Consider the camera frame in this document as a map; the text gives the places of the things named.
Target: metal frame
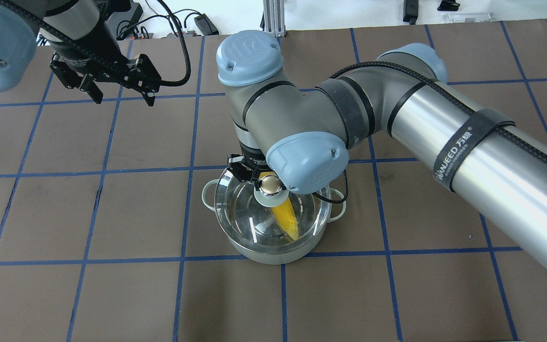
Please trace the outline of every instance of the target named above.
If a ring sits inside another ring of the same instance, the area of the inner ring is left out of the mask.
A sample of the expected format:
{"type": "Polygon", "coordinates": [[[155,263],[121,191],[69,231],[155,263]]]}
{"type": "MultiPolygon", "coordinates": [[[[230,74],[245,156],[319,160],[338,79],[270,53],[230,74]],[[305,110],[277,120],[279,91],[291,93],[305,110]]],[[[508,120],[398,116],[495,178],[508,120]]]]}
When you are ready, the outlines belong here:
{"type": "Polygon", "coordinates": [[[286,37],[284,25],[284,0],[263,0],[265,32],[274,37],[286,37]]]}

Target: blue tape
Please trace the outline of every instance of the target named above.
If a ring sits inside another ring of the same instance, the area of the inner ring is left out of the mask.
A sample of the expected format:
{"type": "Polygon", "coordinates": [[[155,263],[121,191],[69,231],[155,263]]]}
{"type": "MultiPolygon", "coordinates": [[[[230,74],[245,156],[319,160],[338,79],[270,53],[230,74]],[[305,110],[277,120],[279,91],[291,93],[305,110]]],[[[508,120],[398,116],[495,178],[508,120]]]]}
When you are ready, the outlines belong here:
{"type": "Polygon", "coordinates": [[[206,39],[202,36],[202,44],[199,53],[198,86],[196,87],[196,104],[193,113],[193,137],[191,138],[191,159],[189,161],[189,178],[187,180],[187,197],[185,199],[185,219],[183,223],[183,240],[180,247],[179,277],[176,287],[176,305],[174,307],[174,323],[172,339],[174,342],[179,339],[180,301],[183,290],[183,274],[185,271],[185,253],[187,251],[187,230],[189,228],[189,204],[191,203],[191,188],[193,186],[193,165],[195,163],[196,138],[198,134],[198,114],[200,89],[202,87],[202,65],[204,64],[204,44],[206,39]]]}
{"type": "Polygon", "coordinates": [[[506,37],[506,41],[508,42],[508,46],[510,47],[510,50],[512,51],[512,56],[514,56],[514,60],[516,61],[516,65],[519,67],[519,72],[520,72],[520,75],[523,77],[523,82],[525,82],[525,86],[527,87],[527,91],[529,92],[529,97],[531,98],[531,101],[533,102],[533,106],[535,107],[536,112],[538,113],[538,116],[541,121],[541,125],[543,125],[543,128],[547,134],[546,120],[541,114],[541,110],[539,108],[536,97],[533,95],[533,91],[531,90],[529,81],[527,80],[527,76],[525,75],[525,71],[523,70],[523,66],[520,64],[519,56],[517,55],[516,50],[514,49],[514,45],[512,44],[512,41],[510,40],[510,36],[508,35],[508,30],[506,30],[506,25],[504,24],[503,21],[500,21],[500,25],[501,25],[501,30],[503,30],[503,34],[506,37]]]}
{"type": "Polygon", "coordinates": [[[288,342],[288,318],[286,313],[286,265],[280,265],[280,281],[282,284],[282,341],[288,342]]]}
{"type": "Polygon", "coordinates": [[[375,160],[375,162],[418,162],[417,158],[382,158],[375,160]]]}
{"type": "Polygon", "coordinates": [[[26,260],[0,261],[0,266],[80,265],[83,260],[26,260]]]}
{"type": "Polygon", "coordinates": [[[166,171],[188,171],[189,167],[153,167],[150,169],[115,169],[107,170],[105,173],[137,173],[137,172],[166,172],[166,171]]]}
{"type": "Polygon", "coordinates": [[[434,40],[432,39],[432,34],[430,33],[430,28],[427,24],[424,25],[424,28],[425,28],[425,34],[427,34],[427,39],[430,42],[430,48],[434,48],[434,40]]]}
{"type": "Polygon", "coordinates": [[[24,149],[24,154],[22,155],[22,161],[20,162],[20,166],[18,167],[18,173],[16,175],[16,179],[14,181],[14,186],[11,189],[11,194],[9,195],[9,200],[6,206],[6,210],[4,211],[4,216],[1,219],[0,224],[0,240],[1,235],[3,234],[4,228],[6,227],[7,218],[9,215],[9,209],[11,207],[12,201],[14,200],[14,195],[16,193],[16,190],[18,188],[18,181],[20,180],[20,175],[22,173],[22,168],[24,167],[24,163],[27,160],[28,151],[31,148],[31,143],[33,143],[33,136],[35,136],[35,130],[37,129],[37,123],[39,123],[39,118],[41,117],[41,111],[44,107],[44,102],[46,101],[46,96],[48,91],[50,90],[50,85],[52,84],[52,77],[54,76],[54,73],[50,72],[50,78],[48,79],[46,90],[44,91],[43,97],[41,97],[41,103],[39,104],[39,110],[37,110],[37,115],[35,115],[35,121],[33,122],[33,128],[31,129],[31,134],[28,136],[28,142],[27,146],[24,149]]]}
{"type": "Polygon", "coordinates": [[[448,85],[491,85],[491,84],[521,84],[525,80],[491,80],[491,81],[458,81],[448,85]]]}
{"type": "Polygon", "coordinates": [[[493,244],[491,243],[491,237],[489,236],[489,228],[487,227],[487,222],[484,219],[484,216],[482,216],[482,214],[479,215],[480,223],[482,223],[482,230],[484,231],[484,238],[487,240],[487,246],[490,250],[489,253],[491,256],[491,262],[493,263],[493,270],[495,271],[495,279],[497,279],[497,286],[500,290],[501,301],[506,312],[506,318],[508,319],[508,327],[510,328],[510,333],[512,334],[512,340],[518,341],[519,336],[516,333],[516,327],[514,326],[514,320],[512,319],[512,313],[510,312],[510,305],[508,304],[508,299],[506,297],[506,290],[504,290],[503,282],[501,281],[500,269],[497,265],[497,258],[495,257],[495,251],[493,251],[493,244]]]}
{"type": "Polygon", "coordinates": [[[389,279],[389,290],[391,292],[391,302],[394,310],[394,320],[396,322],[396,334],[399,341],[402,341],[402,327],[400,323],[400,313],[398,310],[398,300],[396,297],[396,284],[394,281],[394,270],[391,264],[391,253],[389,251],[389,241],[387,236],[386,228],[386,215],[384,214],[384,205],[381,197],[381,186],[379,184],[379,174],[377,170],[377,156],[375,155],[375,150],[373,148],[373,138],[368,137],[368,146],[371,150],[371,158],[374,160],[373,165],[373,177],[375,180],[375,190],[377,192],[377,205],[379,209],[379,220],[381,222],[381,232],[384,239],[384,248],[386,249],[386,264],[388,268],[388,279],[389,279]]]}
{"type": "Polygon", "coordinates": [[[150,262],[175,262],[180,257],[139,257],[139,258],[96,258],[85,260],[85,264],[148,264],[150,262]]]}
{"type": "Polygon", "coordinates": [[[358,45],[356,45],[356,35],[354,35],[354,28],[349,29],[349,34],[351,35],[351,43],[354,46],[354,58],[356,63],[360,63],[360,55],[358,54],[358,45]]]}
{"type": "MultiPolygon", "coordinates": [[[[132,40],[130,41],[128,45],[128,54],[126,54],[126,57],[130,56],[130,53],[132,51],[132,40]]],[[[84,250],[84,256],[83,256],[83,262],[82,262],[82,270],[80,271],[80,277],[77,282],[77,290],[75,292],[75,300],[73,302],[73,310],[71,311],[71,319],[69,321],[69,330],[67,331],[67,342],[71,342],[71,337],[73,335],[73,328],[75,326],[75,317],[77,315],[77,307],[79,306],[80,296],[82,294],[82,287],[83,287],[83,279],[85,276],[85,267],[87,265],[87,258],[90,253],[90,247],[92,244],[92,236],[94,233],[94,225],[96,223],[96,216],[98,212],[98,204],[100,203],[100,196],[103,191],[103,185],[104,185],[104,177],[106,175],[107,170],[107,164],[109,162],[109,152],[111,151],[111,143],[113,141],[113,133],[115,132],[115,124],[117,122],[117,113],[119,112],[120,108],[120,100],[122,98],[122,91],[123,87],[120,85],[119,91],[117,93],[117,100],[115,101],[115,111],[113,112],[113,119],[111,121],[111,130],[109,131],[109,139],[107,140],[107,147],[104,152],[104,158],[103,158],[103,167],[100,171],[100,182],[98,184],[98,191],[96,192],[96,198],[94,199],[94,208],[92,212],[92,218],[90,220],[90,228],[88,230],[87,234],[87,240],[85,242],[85,250],[84,250]]]]}
{"type": "Polygon", "coordinates": [[[245,260],[243,255],[225,255],[225,256],[185,256],[185,261],[215,261],[215,260],[245,260]]]}
{"type": "Polygon", "coordinates": [[[349,256],[384,256],[386,251],[342,251],[342,252],[311,252],[305,257],[349,257],[349,256]]]}

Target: yellow corn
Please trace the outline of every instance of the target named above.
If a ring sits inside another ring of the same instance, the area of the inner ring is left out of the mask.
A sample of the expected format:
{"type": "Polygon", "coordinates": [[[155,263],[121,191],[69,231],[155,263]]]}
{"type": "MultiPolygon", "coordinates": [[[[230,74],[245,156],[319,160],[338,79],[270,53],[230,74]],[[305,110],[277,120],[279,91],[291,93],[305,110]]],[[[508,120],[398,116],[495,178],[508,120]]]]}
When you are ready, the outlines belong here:
{"type": "Polygon", "coordinates": [[[291,199],[286,199],[284,203],[270,208],[273,216],[280,228],[293,240],[299,238],[299,227],[297,225],[297,216],[295,216],[295,210],[292,208],[291,199]]]}

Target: blue tape grid line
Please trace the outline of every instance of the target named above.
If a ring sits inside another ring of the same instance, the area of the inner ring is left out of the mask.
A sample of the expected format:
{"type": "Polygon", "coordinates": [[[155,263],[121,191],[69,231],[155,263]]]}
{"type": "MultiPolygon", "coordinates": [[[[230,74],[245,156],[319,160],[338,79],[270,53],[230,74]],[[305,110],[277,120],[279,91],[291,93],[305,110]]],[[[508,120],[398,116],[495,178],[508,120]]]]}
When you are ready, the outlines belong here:
{"type": "MultiPolygon", "coordinates": [[[[130,44],[128,45],[128,54],[126,54],[126,57],[130,57],[131,51],[132,51],[132,41],[130,41],[130,44]]],[[[100,203],[100,196],[103,192],[104,177],[106,175],[107,164],[109,162],[109,152],[111,151],[111,143],[113,142],[113,133],[115,132],[115,124],[117,122],[117,113],[119,112],[119,108],[120,108],[122,91],[123,91],[123,87],[120,86],[119,91],[117,93],[117,100],[115,101],[115,111],[113,112],[113,119],[111,121],[111,130],[109,131],[109,139],[107,140],[107,147],[104,152],[103,167],[100,171],[100,182],[98,184],[98,191],[96,192],[96,198],[94,199],[94,208],[92,212],[92,218],[90,221],[90,228],[88,230],[87,239],[85,241],[85,250],[84,250],[84,256],[82,260],[82,270],[80,271],[80,277],[77,282],[77,290],[75,293],[75,300],[73,302],[73,310],[71,311],[71,318],[69,321],[69,330],[67,331],[67,342],[71,341],[71,337],[73,335],[73,328],[75,326],[75,317],[77,315],[77,308],[79,306],[80,295],[82,294],[83,279],[85,276],[85,267],[87,266],[87,258],[90,254],[90,246],[92,244],[92,236],[94,233],[94,225],[96,223],[98,204],[100,203]]]]}
{"type": "Polygon", "coordinates": [[[189,228],[189,204],[191,203],[191,188],[193,186],[193,170],[196,153],[196,138],[198,134],[198,113],[199,113],[199,99],[200,99],[200,87],[202,85],[202,64],[204,62],[204,44],[206,39],[202,36],[202,44],[200,46],[199,54],[199,69],[198,69],[198,85],[196,87],[196,104],[195,112],[193,114],[193,137],[191,138],[191,159],[189,160],[189,179],[187,180],[187,197],[185,200],[185,220],[183,223],[183,239],[180,247],[180,263],[179,263],[179,277],[176,287],[176,305],[174,308],[174,323],[173,323],[173,335],[172,340],[174,342],[179,340],[179,319],[180,319],[180,301],[181,293],[183,290],[183,274],[185,270],[185,253],[187,251],[187,229],[189,228]]]}
{"type": "Polygon", "coordinates": [[[427,35],[427,40],[430,42],[430,47],[435,48],[434,47],[434,41],[432,40],[432,35],[430,34],[429,26],[427,24],[424,25],[424,29],[425,29],[425,34],[427,35]]]}
{"type": "Polygon", "coordinates": [[[35,130],[37,129],[37,123],[39,123],[39,118],[41,117],[41,111],[44,108],[43,103],[46,101],[46,96],[48,91],[50,90],[50,85],[52,84],[52,77],[54,76],[54,73],[50,72],[50,78],[47,81],[46,90],[44,91],[43,97],[41,97],[41,104],[39,105],[39,109],[37,110],[37,114],[35,115],[35,121],[33,122],[33,128],[31,129],[31,133],[28,136],[28,142],[27,146],[24,149],[24,154],[22,155],[22,161],[20,162],[20,166],[18,167],[18,173],[16,174],[16,179],[14,181],[14,186],[11,189],[11,194],[9,195],[9,200],[6,206],[6,210],[4,211],[4,215],[1,219],[0,224],[0,240],[1,236],[3,234],[4,228],[6,227],[7,218],[9,215],[9,208],[11,207],[12,201],[14,200],[14,195],[16,193],[16,190],[18,188],[18,181],[20,180],[20,175],[22,173],[22,169],[24,168],[24,162],[27,160],[28,151],[31,148],[31,143],[33,142],[33,136],[35,136],[35,130]]]}
{"type": "Polygon", "coordinates": [[[506,41],[508,41],[508,46],[510,47],[510,50],[512,51],[514,60],[516,61],[516,65],[519,67],[520,75],[523,77],[523,82],[525,82],[525,86],[527,87],[527,91],[529,92],[529,96],[531,98],[531,101],[533,102],[533,106],[535,107],[536,112],[538,113],[538,116],[541,120],[541,124],[543,125],[543,128],[547,134],[546,120],[544,119],[543,114],[541,114],[538,101],[536,100],[536,97],[533,95],[533,91],[531,90],[531,86],[529,85],[529,81],[527,80],[527,76],[525,75],[525,71],[523,70],[523,66],[520,64],[519,56],[516,54],[516,50],[514,49],[512,40],[510,40],[510,36],[508,35],[508,30],[506,30],[506,24],[504,24],[503,21],[500,21],[500,25],[501,25],[501,30],[503,30],[503,34],[506,37],[506,41]]]}
{"type": "MultiPolygon", "coordinates": [[[[521,84],[524,82],[547,82],[547,78],[526,78],[516,79],[516,80],[484,80],[484,81],[457,81],[449,82],[449,85],[483,85],[483,84],[521,84]]],[[[313,88],[302,88],[299,89],[301,92],[313,91],[313,88]]],[[[200,97],[213,97],[213,96],[225,96],[225,93],[208,93],[200,94],[200,97]]],[[[183,97],[196,97],[195,94],[186,94],[186,95],[156,95],[156,99],[178,99],[183,97]]],[[[122,97],[120,101],[135,101],[143,100],[142,97],[122,97]]],[[[113,102],[117,101],[117,98],[103,99],[103,102],[113,102]]],[[[63,100],[63,101],[46,101],[44,105],[65,105],[65,104],[84,104],[92,103],[92,100],[63,100]]],[[[21,102],[15,104],[0,104],[0,107],[14,107],[14,106],[37,106],[41,105],[41,102],[21,102]]]]}
{"type": "MultiPolygon", "coordinates": [[[[406,255],[451,255],[463,253],[495,253],[522,251],[521,247],[473,247],[473,248],[442,248],[442,249],[397,249],[390,250],[393,256],[406,255]]],[[[385,256],[386,251],[341,251],[341,252],[311,252],[304,257],[362,257],[362,256],[385,256]]],[[[221,255],[221,256],[185,256],[185,262],[207,262],[217,260],[246,260],[243,255],[221,255]]],[[[0,261],[0,266],[45,266],[45,265],[81,265],[92,264],[140,264],[150,262],[180,262],[181,257],[143,257],[143,258],[93,258],[88,260],[13,260],[0,261]]]]}
{"type": "Polygon", "coordinates": [[[495,271],[495,279],[497,279],[497,286],[500,290],[501,301],[503,303],[504,311],[506,312],[506,318],[508,319],[508,327],[510,327],[510,333],[512,333],[512,340],[518,341],[519,336],[516,333],[516,327],[514,326],[514,320],[512,319],[512,312],[510,312],[510,305],[506,297],[506,290],[504,289],[503,282],[501,281],[501,273],[499,266],[497,265],[497,258],[495,257],[495,251],[493,250],[493,244],[491,243],[491,237],[489,236],[489,228],[484,216],[480,214],[480,222],[482,223],[482,230],[484,231],[484,237],[487,240],[487,246],[490,250],[491,262],[493,263],[493,270],[495,271]]]}
{"type": "MultiPolygon", "coordinates": [[[[354,56],[356,58],[356,63],[360,63],[360,54],[358,52],[358,45],[356,44],[356,35],[354,35],[354,29],[350,28],[349,32],[351,34],[352,45],[354,46],[354,56]]],[[[400,323],[400,314],[398,310],[398,300],[396,298],[396,285],[394,282],[394,270],[391,264],[391,254],[389,252],[389,242],[387,238],[386,230],[386,216],[384,214],[384,206],[381,197],[381,187],[379,184],[379,176],[377,171],[377,158],[375,156],[375,150],[373,147],[373,137],[368,137],[368,147],[371,153],[371,165],[373,166],[373,177],[375,181],[375,190],[377,192],[377,205],[379,209],[379,219],[381,223],[381,231],[384,239],[384,255],[386,256],[386,264],[388,268],[388,279],[389,279],[389,292],[391,294],[392,307],[394,310],[394,321],[396,323],[396,335],[398,340],[402,342],[402,327],[400,323]]]]}
{"type": "MultiPolygon", "coordinates": [[[[219,170],[224,169],[226,165],[206,165],[195,166],[194,170],[219,170]]],[[[146,169],[113,169],[105,170],[105,174],[110,173],[136,173],[136,172],[166,172],[166,171],[189,171],[189,166],[181,167],[151,167],[146,169]]],[[[73,176],[93,176],[100,175],[103,171],[78,171],[78,172],[42,172],[42,173],[21,173],[20,177],[73,177],[73,176]]],[[[14,178],[17,174],[5,173],[0,174],[0,178],[14,178]]]]}
{"type": "Polygon", "coordinates": [[[288,318],[286,315],[286,265],[280,265],[282,283],[282,342],[288,342],[288,318]]]}

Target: pot handle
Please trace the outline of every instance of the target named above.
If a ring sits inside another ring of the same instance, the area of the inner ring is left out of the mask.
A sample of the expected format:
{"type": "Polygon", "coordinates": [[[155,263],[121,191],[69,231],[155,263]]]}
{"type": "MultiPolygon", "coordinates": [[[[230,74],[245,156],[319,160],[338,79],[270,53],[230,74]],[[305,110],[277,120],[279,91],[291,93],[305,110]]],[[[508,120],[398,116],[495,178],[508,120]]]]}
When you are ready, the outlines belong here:
{"type": "Polygon", "coordinates": [[[211,206],[210,204],[206,203],[206,192],[208,191],[208,188],[211,186],[219,183],[219,179],[211,180],[204,185],[204,188],[202,189],[202,203],[206,206],[206,208],[215,211],[215,207],[211,206]]]}
{"type": "MultiPolygon", "coordinates": [[[[339,190],[337,189],[333,189],[333,188],[330,188],[331,191],[334,191],[337,196],[339,196],[341,199],[343,198],[343,193],[341,193],[339,190]]],[[[348,207],[348,204],[347,204],[347,201],[343,202],[341,204],[343,206],[343,208],[341,208],[341,213],[339,213],[337,216],[335,217],[330,217],[328,218],[328,220],[326,221],[326,223],[331,223],[331,222],[334,222],[334,221],[337,221],[338,219],[340,219],[343,214],[345,214],[345,210],[347,209],[348,207]]]]}

